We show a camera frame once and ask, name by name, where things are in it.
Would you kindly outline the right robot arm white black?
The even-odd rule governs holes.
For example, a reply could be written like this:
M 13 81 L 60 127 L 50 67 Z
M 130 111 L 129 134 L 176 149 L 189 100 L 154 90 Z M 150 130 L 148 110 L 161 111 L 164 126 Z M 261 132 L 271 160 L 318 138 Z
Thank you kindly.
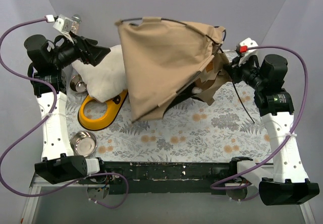
M 287 60 L 268 54 L 261 65 L 252 55 L 239 65 L 235 58 L 225 65 L 234 83 L 245 82 L 254 89 L 254 102 L 270 139 L 274 170 L 267 172 L 250 158 L 236 161 L 228 170 L 233 182 L 244 178 L 258 188 L 265 205 L 300 205 L 319 194 L 319 186 L 309 180 L 302 165 L 294 130 L 294 106 L 291 95 L 283 89 Z

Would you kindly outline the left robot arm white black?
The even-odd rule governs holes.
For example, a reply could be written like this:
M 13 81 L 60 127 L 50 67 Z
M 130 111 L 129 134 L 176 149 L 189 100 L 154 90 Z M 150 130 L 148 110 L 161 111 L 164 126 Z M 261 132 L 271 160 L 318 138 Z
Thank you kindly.
M 32 63 L 28 69 L 41 117 L 45 120 L 41 161 L 35 172 L 51 184 L 83 178 L 90 175 L 98 184 L 107 179 L 99 158 L 86 159 L 76 155 L 71 147 L 66 122 L 66 77 L 63 68 L 76 60 L 97 66 L 110 53 L 110 48 L 98 45 L 96 40 L 70 33 L 59 35 L 54 41 L 35 34 L 24 42 Z

